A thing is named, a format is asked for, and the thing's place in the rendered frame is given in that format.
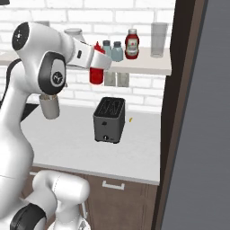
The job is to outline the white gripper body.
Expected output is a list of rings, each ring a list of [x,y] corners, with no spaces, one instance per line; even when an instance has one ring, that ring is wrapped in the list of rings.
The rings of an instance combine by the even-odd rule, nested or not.
[[[93,52],[93,58],[90,64],[92,68],[108,70],[111,67],[111,58],[98,50]]]

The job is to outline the blue-grey shaker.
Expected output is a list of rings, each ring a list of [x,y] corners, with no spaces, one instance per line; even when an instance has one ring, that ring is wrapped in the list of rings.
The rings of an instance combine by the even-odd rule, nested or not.
[[[109,40],[104,40],[102,42],[102,48],[105,51],[105,54],[111,57],[111,42]]]
[[[111,51],[112,60],[116,62],[120,62],[123,60],[123,49],[121,47],[120,41],[115,41],[113,43],[113,48]]]

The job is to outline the red squeeze condiment bottle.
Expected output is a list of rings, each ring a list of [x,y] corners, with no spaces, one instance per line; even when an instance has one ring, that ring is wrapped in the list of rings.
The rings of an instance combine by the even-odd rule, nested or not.
[[[99,45],[99,42],[96,42],[94,49],[105,53],[104,49]],[[103,82],[103,70],[97,68],[90,69],[90,83],[91,84],[101,84]]]

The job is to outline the red ketchup bottle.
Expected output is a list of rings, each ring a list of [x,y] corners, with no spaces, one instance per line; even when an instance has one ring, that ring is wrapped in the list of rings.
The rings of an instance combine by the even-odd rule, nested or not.
[[[125,56],[127,59],[137,59],[139,53],[139,37],[136,29],[129,29],[125,39]]]

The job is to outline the silver shaker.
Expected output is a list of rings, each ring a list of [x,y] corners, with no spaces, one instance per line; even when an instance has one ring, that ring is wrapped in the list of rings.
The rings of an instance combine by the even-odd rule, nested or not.
[[[56,119],[59,116],[59,103],[56,95],[41,94],[40,107],[46,119]]]

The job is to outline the grey cabinet door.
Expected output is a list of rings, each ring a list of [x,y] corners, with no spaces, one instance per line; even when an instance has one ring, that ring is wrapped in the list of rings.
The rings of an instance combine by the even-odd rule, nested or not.
[[[230,0],[176,0],[151,230],[230,230]]]

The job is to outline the pale open shelf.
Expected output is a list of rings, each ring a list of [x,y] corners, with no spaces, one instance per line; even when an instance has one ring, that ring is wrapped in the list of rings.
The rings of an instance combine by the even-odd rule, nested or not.
[[[93,47],[79,41],[66,42],[62,45],[43,45],[34,48],[27,44],[20,49],[0,55],[0,66],[11,64],[20,59],[25,73],[31,77],[39,75],[51,77],[54,71],[66,76],[66,68],[79,67],[82,70],[90,69]],[[115,73],[169,75],[172,72],[170,51],[164,52],[160,58],[150,57],[149,49],[140,49],[137,59],[123,59],[120,62],[112,61],[108,70]]]

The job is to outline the tall clear glass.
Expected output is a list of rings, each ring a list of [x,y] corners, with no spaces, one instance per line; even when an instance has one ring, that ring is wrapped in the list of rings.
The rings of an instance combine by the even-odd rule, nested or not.
[[[168,24],[166,22],[153,22],[151,24],[151,52],[152,58],[161,58],[164,55],[164,45]]]

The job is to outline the dark grey toaster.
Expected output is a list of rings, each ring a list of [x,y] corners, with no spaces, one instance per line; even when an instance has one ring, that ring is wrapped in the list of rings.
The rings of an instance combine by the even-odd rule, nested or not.
[[[125,125],[125,100],[103,97],[93,114],[94,139],[118,144]]]

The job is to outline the black hob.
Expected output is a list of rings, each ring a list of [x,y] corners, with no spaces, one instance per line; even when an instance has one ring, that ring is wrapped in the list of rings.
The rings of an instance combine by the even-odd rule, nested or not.
[[[21,120],[25,120],[37,107],[38,104],[27,103],[24,107]]]

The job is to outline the brown drawer front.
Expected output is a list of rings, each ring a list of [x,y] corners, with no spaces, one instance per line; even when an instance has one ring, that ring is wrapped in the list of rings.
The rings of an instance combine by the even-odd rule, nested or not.
[[[86,202],[92,230],[151,230],[157,187],[155,185],[85,175],[90,183]],[[103,188],[102,182],[125,190]]]

